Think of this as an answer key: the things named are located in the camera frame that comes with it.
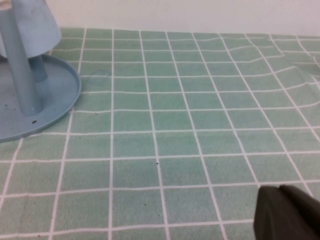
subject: light blue stand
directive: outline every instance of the light blue stand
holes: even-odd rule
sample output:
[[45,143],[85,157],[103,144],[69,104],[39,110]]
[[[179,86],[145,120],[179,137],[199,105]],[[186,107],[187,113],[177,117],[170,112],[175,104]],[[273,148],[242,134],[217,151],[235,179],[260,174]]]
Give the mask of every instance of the light blue stand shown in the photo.
[[12,9],[0,10],[7,59],[0,58],[0,143],[59,121],[81,92],[77,71],[53,56],[27,58]]

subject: white grid line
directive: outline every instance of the white grid line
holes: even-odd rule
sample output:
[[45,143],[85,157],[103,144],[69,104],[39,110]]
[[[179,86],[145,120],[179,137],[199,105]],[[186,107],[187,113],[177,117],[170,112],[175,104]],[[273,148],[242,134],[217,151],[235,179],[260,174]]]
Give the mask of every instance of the white grid line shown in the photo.
[[112,232],[113,232],[113,187],[114,187],[114,70],[115,70],[115,31],[112,30],[112,65],[111,65],[111,116],[110,116],[110,166],[109,166],[109,219],[108,219],[108,240],[112,240]]
[[[222,222],[224,225],[232,224],[246,224],[253,223],[253,219],[242,219],[242,220],[226,220]],[[214,226],[219,225],[218,221],[204,221],[204,222],[184,222],[184,223],[170,223],[168,224],[169,228],[176,227],[190,227],[190,226]],[[118,226],[114,227],[112,231],[123,231],[123,230],[132,230],[132,229],[154,229],[154,228],[164,228],[164,224],[143,224],[143,225],[129,225],[129,226]],[[77,228],[69,229],[62,231],[55,231],[54,236],[64,235],[64,234],[74,234],[74,233],[106,233],[109,229],[106,228]],[[46,237],[49,236],[49,232],[35,232],[35,233],[14,233],[0,235],[0,239],[11,239],[11,238],[28,238],[28,237]]]
[[3,190],[2,190],[2,194],[0,196],[0,212],[1,212],[1,209],[4,205],[4,202],[5,202],[5,195],[7,194],[7,191],[8,191],[8,188],[9,188],[9,183],[10,183],[10,178],[12,176],[12,173],[14,171],[14,167],[15,167],[15,163],[16,163],[16,160],[17,160],[17,156],[18,156],[18,153],[19,153],[19,150],[22,146],[22,143],[23,143],[24,139],[21,138],[19,140],[19,143],[18,143],[18,146],[12,156],[12,160],[11,160],[11,164],[10,164],[10,168],[8,170],[8,173],[7,173],[7,176],[6,176],[6,179],[5,179],[5,182],[4,182],[4,185],[3,185]]
[[159,186],[160,186],[161,205],[162,205],[163,221],[164,221],[164,227],[165,227],[165,237],[166,237],[166,240],[170,240],[171,237],[170,237],[170,231],[169,231],[169,225],[168,225],[168,213],[167,213],[167,207],[166,207],[165,192],[163,190],[163,181],[162,181],[162,174],[161,174],[161,168],[160,168],[160,160],[159,160],[156,128],[155,128],[154,115],[153,115],[153,111],[152,111],[151,97],[150,97],[150,93],[149,93],[147,67],[146,67],[146,63],[145,63],[145,53],[143,51],[144,46],[143,46],[141,31],[139,31],[139,37],[140,37],[140,44],[141,44],[141,49],[142,49],[142,60],[143,60],[145,85],[146,85],[146,92],[147,92],[147,97],[148,97],[148,106],[149,106],[149,112],[150,112],[150,118],[151,118],[154,153],[155,153],[155,160],[156,160],[156,165],[157,165],[157,172],[158,172],[158,179],[159,179]]
[[[195,123],[193,121],[193,118],[192,118],[192,115],[191,115],[191,112],[190,112],[190,109],[189,109],[189,104],[188,104],[188,101],[187,101],[187,98],[186,98],[186,94],[184,92],[184,87],[182,85],[182,82],[181,82],[181,79],[180,79],[180,75],[179,75],[179,71],[178,71],[178,67],[177,67],[177,63],[175,62],[175,55],[174,55],[174,52],[172,50],[172,46],[171,46],[171,43],[169,41],[169,37],[168,37],[168,33],[166,32],[166,38],[168,40],[168,43],[169,43],[169,47],[170,47],[170,51],[171,51],[171,56],[172,56],[172,59],[174,61],[174,67],[175,67],[175,71],[176,71],[176,74],[177,74],[177,77],[178,77],[178,81],[179,81],[179,85],[180,85],[180,88],[181,88],[181,91],[182,91],[182,96],[183,96],[183,100],[184,100],[184,104],[186,106],[186,109],[187,109],[187,113],[188,113],[188,116],[189,116],[189,119],[190,119],[190,122],[191,122],[191,126],[192,126],[192,130],[193,130],[193,135],[194,135],[194,138],[195,138],[195,141],[196,141],[196,145],[197,145],[197,148],[198,148],[198,152],[199,152],[199,155],[200,155],[200,159],[201,159],[201,163],[202,163],[202,166],[203,166],[203,170],[204,170],[204,174],[205,174],[205,177],[206,177],[206,181],[209,185],[211,185],[211,179],[210,179],[210,176],[209,176],[209,173],[208,173],[208,169],[207,169],[207,166],[206,166],[206,162],[205,162],[205,159],[204,159],[204,156],[203,156],[203,152],[202,152],[202,149],[201,149],[201,145],[200,145],[200,141],[199,141],[199,138],[198,138],[198,135],[197,135],[197,132],[196,132],[196,127],[195,127]],[[219,206],[218,206],[218,202],[217,202],[217,199],[216,199],[216,196],[215,196],[215,193],[214,193],[214,190],[212,187],[209,187],[209,191],[210,191],[210,195],[211,195],[211,198],[212,198],[212,202],[213,202],[213,205],[214,205],[214,208],[215,208],[215,213],[216,213],[216,216],[218,218],[218,222],[219,222],[219,225],[220,225],[220,228],[221,228],[221,232],[222,232],[222,236],[223,236],[223,239],[224,240],[228,240],[228,237],[227,237],[227,233],[226,233],[226,230],[225,230],[225,227],[222,223],[222,217],[221,217],[221,213],[220,213],[220,210],[219,210]]]
[[[87,29],[85,28],[84,29],[84,33],[83,33],[82,50],[81,50],[81,53],[80,53],[80,61],[79,61],[79,66],[78,66],[78,72],[79,73],[80,73],[80,70],[81,70],[81,60],[82,60],[83,53],[84,53],[83,47],[85,45],[86,32],[87,32]],[[66,137],[65,137],[65,144],[64,144],[63,154],[62,154],[62,161],[61,161],[61,166],[60,166],[58,184],[57,184],[57,187],[56,187],[56,193],[55,193],[55,197],[54,197],[52,218],[51,218],[51,224],[50,224],[50,234],[49,234],[48,240],[52,240],[53,239],[53,232],[55,231],[59,195],[60,195],[62,181],[63,181],[63,175],[64,175],[64,169],[65,169],[65,160],[67,158],[68,144],[69,144],[70,132],[71,132],[71,126],[72,126],[72,120],[73,120],[73,112],[74,112],[74,107],[72,108],[72,110],[70,112],[69,123],[68,123],[68,128],[67,128]]]
[[[305,180],[306,183],[320,183],[320,179],[309,179]],[[260,185],[292,185],[292,184],[303,184],[301,180],[288,180],[288,181],[261,181]],[[212,183],[212,184],[201,184],[201,185],[167,185],[167,186],[150,186],[150,187],[113,187],[113,191],[150,191],[150,190],[167,190],[167,189],[205,189],[205,188],[227,188],[227,187],[243,187],[243,186],[256,186],[256,182],[234,182],[234,183]],[[79,190],[67,190],[61,191],[60,195],[68,194],[85,194],[85,193],[97,193],[97,192],[109,192],[110,188],[89,188]],[[6,195],[0,195],[4,199],[12,198],[24,198],[24,197],[48,197],[55,196],[56,192],[23,192],[23,193],[10,193]]]
[[[249,38],[248,38],[248,41],[249,41],[253,46],[255,46]],[[256,49],[257,49],[258,52],[261,54],[261,56],[264,56],[264,55],[262,54],[262,52],[261,52],[258,48],[256,48]],[[290,95],[289,95],[289,94],[287,93],[287,91],[284,89],[284,86],[282,85],[282,83],[281,83],[281,81],[279,80],[278,76],[275,74],[273,68],[271,67],[271,65],[269,64],[269,62],[267,61],[267,59],[264,59],[264,61],[265,61],[265,63],[268,65],[269,69],[271,70],[273,76],[276,78],[276,80],[277,80],[277,82],[279,83],[279,85],[281,86],[281,88],[284,90],[284,92],[286,93],[286,95],[287,95],[288,98],[290,99],[290,101],[291,101],[291,103],[293,104],[293,106],[296,107],[295,102],[292,100],[292,98],[290,97]],[[258,104],[258,106],[260,107],[260,104],[259,104],[259,102],[257,101],[255,95],[254,95],[253,93],[251,93],[251,95],[252,95],[252,97],[254,98],[254,100],[256,101],[256,103]],[[301,113],[300,109],[299,109],[299,108],[296,108],[296,110],[297,110],[297,111],[301,114],[301,116],[302,116],[302,113]],[[274,135],[276,136],[276,138],[277,138],[278,141],[280,142],[283,150],[287,153],[287,157],[288,157],[289,161],[291,162],[291,164],[292,164],[294,170],[296,171],[297,175],[298,175],[299,178],[303,181],[303,185],[304,185],[305,189],[307,190],[307,192],[308,192],[311,196],[313,196],[313,194],[312,194],[309,186],[308,186],[307,183],[305,182],[305,180],[304,180],[302,174],[300,173],[297,165],[295,164],[295,162],[293,161],[292,157],[291,157],[290,154],[288,153],[287,147],[285,146],[284,142],[282,141],[282,139],[281,139],[280,136],[278,135],[277,131],[274,129],[274,126],[273,126],[273,124],[271,123],[271,121],[269,120],[269,118],[268,118],[268,116],[266,115],[265,111],[264,111],[263,109],[261,109],[261,112],[262,112],[262,114],[264,115],[265,119],[268,121],[270,127],[273,128]]]

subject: circular base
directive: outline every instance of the circular base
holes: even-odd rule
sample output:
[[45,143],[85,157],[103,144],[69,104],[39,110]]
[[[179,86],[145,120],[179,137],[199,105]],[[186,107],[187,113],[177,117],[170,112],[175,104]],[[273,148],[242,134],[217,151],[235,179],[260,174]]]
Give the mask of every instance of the circular base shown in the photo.
[[0,60],[0,143],[40,132],[63,118],[73,107],[81,92],[77,71],[65,61],[42,55],[48,75],[36,83],[43,111],[26,116],[20,106],[9,64]]

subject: green square tile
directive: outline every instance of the green square tile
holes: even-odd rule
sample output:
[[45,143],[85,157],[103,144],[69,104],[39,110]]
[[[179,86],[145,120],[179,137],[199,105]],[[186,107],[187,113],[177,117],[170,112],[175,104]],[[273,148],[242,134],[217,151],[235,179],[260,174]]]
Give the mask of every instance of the green square tile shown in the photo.
[[230,110],[231,121],[236,129],[269,128],[269,124],[260,110]]
[[199,154],[193,133],[157,133],[156,140],[160,156]]
[[110,132],[111,114],[107,113],[84,113],[73,114],[72,133],[99,133]]
[[145,78],[114,78],[114,90],[120,92],[146,93]]
[[83,76],[82,91],[111,91],[111,77],[109,76]]
[[220,36],[217,33],[196,32],[193,35],[194,35],[194,38],[197,40],[208,40],[208,39],[220,38]]
[[11,160],[19,145],[19,140],[0,143],[0,161]]
[[145,188],[159,186],[155,159],[119,160],[113,163],[113,187]]
[[259,182],[299,180],[299,176],[286,155],[249,156]]
[[210,74],[214,76],[234,76],[239,72],[233,63],[207,63]]
[[281,89],[281,86],[273,75],[247,76],[244,79],[252,91]]
[[191,115],[197,130],[231,128],[224,111],[193,111]]
[[142,62],[141,51],[114,50],[115,62]]
[[84,28],[60,28],[63,38],[83,38],[85,35]]
[[320,143],[309,129],[277,130],[288,151],[317,151]]
[[61,159],[65,147],[65,136],[39,135],[23,140],[17,159],[50,160]]
[[221,39],[214,39],[208,41],[197,41],[201,50],[225,50],[225,45]]
[[7,180],[10,163],[0,163],[0,193],[2,193]]
[[208,188],[166,189],[164,196],[170,224],[217,220]]
[[198,50],[196,42],[192,40],[170,41],[172,50]]
[[224,38],[225,45],[228,49],[232,50],[240,47],[251,47],[252,44],[247,39]]
[[315,199],[320,201],[320,184],[319,182],[308,183],[308,187],[310,188]]
[[150,92],[181,92],[179,80],[176,77],[148,78]]
[[114,157],[154,156],[154,138],[151,133],[116,134],[113,142]]
[[200,158],[165,158],[160,160],[160,167],[164,186],[208,183]]
[[201,51],[206,62],[232,62],[226,51]]
[[222,220],[252,219],[257,201],[257,186],[215,187],[214,194]]
[[83,62],[80,75],[111,76],[111,63]]
[[223,104],[227,109],[257,108],[255,99],[249,92],[220,93]]
[[112,211],[114,227],[164,222],[159,190],[114,191]]
[[288,89],[288,94],[297,106],[315,104],[319,101],[319,90],[310,85]]
[[307,73],[307,74],[304,74],[304,76],[308,76],[308,74],[311,74],[311,75],[319,74],[319,66],[316,63],[313,63],[313,64],[295,63],[294,65],[297,66],[300,70],[302,70],[301,73]]
[[300,110],[311,126],[320,125],[320,106],[318,104],[315,106],[302,107]]
[[110,135],[71,136],[66,157],[89,159],[110,157]]
[[221,33],[222,38],[226,39],[243,39],[246,36],[242,33]]
[[320,40],[319,41],[308,41],[301,40],[301,45],[308,52],[320,52]]
[[192,129],[189,115],[186,111],[154,112],[153,118],[156,130]]
[[148,97],[146,94],[115,93],[114,109],[147,110]]
[[112,51],[110,50],[83,50],[83,61],[111,62]]
[[257,47],[274,47],[275,45],[273,44],[272,41],[266,38],[257,38],[257,39],[251,39],[251,42],[257,46]]
[[199,52],[197,51],[174,51],[174,59],[177,62],[201,62],[202,58]]
[[108,232],[74,232],[74,233],[65,233],[53,236],[54,240],[78,240],[78,239],[87,239],[87,240],[106,240],[108,239]]
[[167,40],[142,41],[143,50],[170,50]]
[[207,76],[206,66],[201,63],[177,63],[180,76]]
[[85,49],[112,49],[112,40],[86,39]]
[[0,213],[0,234],[49,232],[54,200],[54,196],[5,199]]
[[74,106],[75,110],[106,111],[111,109],[110,93],[81,94]]
[[239,76],[214,77],[213,81],[218,91],[247,91],[248,88]]
[[170,51],[144,51],[144,60],[146,62],[172,62]]
[[293,107],[290,99],[283,91],[255,92],[254,96],[262,108]]
[[181,77],[180,78],[185,92],[204,92],[214,91],[214,85],[208,76]]
[[116,77],[144,77],[143,63],[115,63],[114,76]]
[[190,32],[168,32],[167,34],[170,40],[194,39]]
[[8,194],[55,192],[58,185],[60,163],[16,164],[10,178]]
[[113,124],[115,132],[152,130],[150,113],[143,111],[116,111]]
[[51,55],[66,61],[79,61],[80,53],[80,49],[70,51],[52,50]]
[[190,109],[221,109],[216,93],[187,93],[186,100]]
[[262,57],[254,47],[235,49],[230,54],[235,61],[253,61]]
[[157,228],[136,228],[112,232],[113,240],[138,240],[153,239],[166,240],[166,230],[161,227]]
[[244,76],[271,73],[264,59],[253,62],[238,62],[237,65]]
[[205,164],[212,184],[254,182],[243,156],[206,157]]
[[282,51],[304,51],[298,41],[276,41],[275,44]]
[[177,76],[173,63],[147,63],[146,73],[148,77]]
[[149,40],[155,40],[155,39],[166,40],[167,36],[164,31],[142,31],[141,38],[142,39],[149,39]]
[[296,39],[295,36],[292,35],[284,35],[284,34],[272,34],[271,37],[273,39]]
[[219,225],[171,227],[172,240],[223,240]]
[[288,61],[284,56],[268,58],[268,63],[270,64],[273,71],[280,71],[292,67],[292,62]]
[[87,39],[111,39],[112,38],[112,30],[111,29],[89,28],[86,30],[85,37]]
[[237,132],[247,153],[283,152],[276,135],[271,130]]
[[63,194],[59,197],[54,229],[107,228],[108,219],[108,192]]
[[71,49],[81,49],[82,48],[82,39],[62,39],[55,47],[54,49],[60,49],[60,50],[71,50]]
[[259,48],[259,50],[264,57],[282,56],[282,53],[279,52],[278,48],[276,48],[275,46],[268,48]]
[[236,154],[241,148],[232,131],[198,132],[203,154]]
[[141,50],[140,40],[114,40],[113,44],[116,50]]
[[109,187],[109,161],[66,162],[62,191]]
[[275,128],[307,126],[296,109],[271,109],[265,110],[265,114]]
[[66,116],[64,116],[61,120],[59,120],[54,125],[48,127],[43,131],[43,133],[67,133],[68,125],[69,125],[69,119],[70,119],[70,113],[68,113]]
[[236,223],[224,226],[229,240],[255,240],[255,233],[252,223]]
[[114,30],[114,39],[140,39],[139,31]]
[[314,63],[314,58],[306,52],[284,52],[285,58],[291,62]]
[[184,97],[180,93],[157,94],[150,96],[153,110],[181,110],[186,109]]

